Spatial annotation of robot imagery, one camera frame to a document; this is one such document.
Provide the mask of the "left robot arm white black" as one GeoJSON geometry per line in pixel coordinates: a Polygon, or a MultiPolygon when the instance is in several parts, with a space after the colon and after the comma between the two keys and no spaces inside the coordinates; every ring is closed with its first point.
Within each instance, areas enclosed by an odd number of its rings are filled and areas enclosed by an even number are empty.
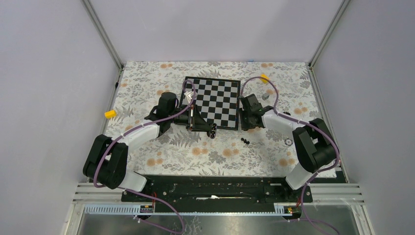
{"type": "Polygon", "coordinates": [[[178,105],[177,96],[165,92],[159,98],[144,121],[114,140],[103,134],[97,136],[83,166],[83,174],[100,187],[130,189],[140,201],[151,197],[152,189],[147,178],[127,170],[128,155],[144,143],[161,137],[172,124],[183,125],[192,132],[205,132],[211,139],[216,137],[217,124],[205,121],[193,99],[188,105],[178,105]]]}

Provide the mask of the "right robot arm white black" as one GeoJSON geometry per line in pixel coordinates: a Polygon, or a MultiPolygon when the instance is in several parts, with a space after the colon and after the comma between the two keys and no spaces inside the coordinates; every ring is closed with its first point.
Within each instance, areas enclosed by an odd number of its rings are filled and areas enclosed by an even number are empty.
{"type": "Polygon", "coordinates": [[[310,183],[318,172],[331,169],[339,163],[339,150],[325,122],[316,118],[310,122],[295,119],[278,112],[275,107],[263,107],[254,94],[240,99],[241,128],[248,131],[264,128],[287,136],[296,149],[298,163],[285,177],[281,197],[288,202],[300,195],[300,188],[310,183]]]}

